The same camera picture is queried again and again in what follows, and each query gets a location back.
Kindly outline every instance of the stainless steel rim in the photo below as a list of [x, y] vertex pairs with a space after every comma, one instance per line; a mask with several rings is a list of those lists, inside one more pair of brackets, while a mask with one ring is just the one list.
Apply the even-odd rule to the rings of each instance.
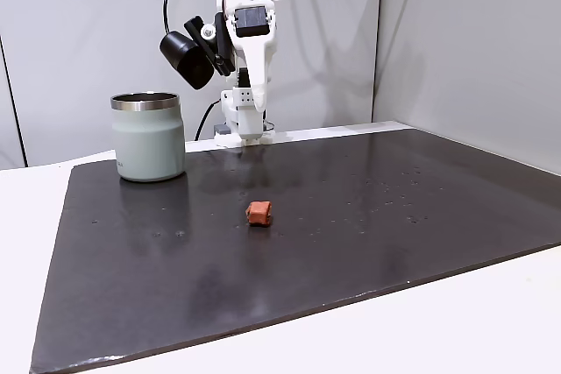
[[168, 92], [137, 92], [115, 95], [111, 98], [111, 108], [122, 111], [149, 111], [171, 109], [179, 105], [179, 96]]

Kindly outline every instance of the black mat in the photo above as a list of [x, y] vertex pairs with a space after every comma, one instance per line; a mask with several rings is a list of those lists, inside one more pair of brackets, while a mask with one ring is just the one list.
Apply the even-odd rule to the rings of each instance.
[[[184, 348], [561, 241], [560, 178], [420, 131], [187, 162], [188, 177], [152, 185], [120, 180], [114, 161], [73, 170], [32, 373]], [[273, 226], [247, 227], [263, 200]]]

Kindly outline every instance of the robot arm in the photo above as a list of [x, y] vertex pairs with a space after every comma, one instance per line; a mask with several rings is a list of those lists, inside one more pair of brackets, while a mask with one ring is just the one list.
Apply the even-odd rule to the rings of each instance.
[[221, 94], [225, 132], [243, 145], [259, 141], [264, 132], [269, 66], [276, 51], [274, 0], [217, 0], [214, 24], [200, 17], [184, 26], [191, 39], [167, 27], [160, 50], [177, 72], [195, 89], [204, 87], [217, 70], [228, 77], [231, 90]]
[[255, 109], [266, 108], [268, 68], [276, 51], [276, 16], [273, 0], [217, 0], [236, 55], [249, 74]]

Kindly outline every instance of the white wall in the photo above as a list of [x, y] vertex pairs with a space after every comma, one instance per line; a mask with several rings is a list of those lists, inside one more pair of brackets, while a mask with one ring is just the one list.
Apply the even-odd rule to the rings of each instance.
[[0, 170], [24, 166], [16, 127], [4, 56], [0, 51]]
[[[379, 0], [277, 3], [279, 50], [273, 58], [267, 118], [279, 131], [369, 122]], [[30, 165], [111, 149], [112, 95], [181, 94], [186, 137], [226, 88], [215, 74], [192, 90], [159, 51], [162, 0], [0, 0], [0, 31]], [[170, 26], [215, 0], [170, 0]], [[203, 137], [222, 123], [211, 113]]]
[[380, 3], [375, 120], [561, 173], [559, 0]]

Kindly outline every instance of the mug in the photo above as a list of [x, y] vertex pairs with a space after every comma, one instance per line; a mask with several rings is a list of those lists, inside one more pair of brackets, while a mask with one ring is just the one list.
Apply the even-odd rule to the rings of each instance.
[[118, 173], [131, 181], [160, 181], [185, 172], [179, 96], [142, 92], [111, 98]]

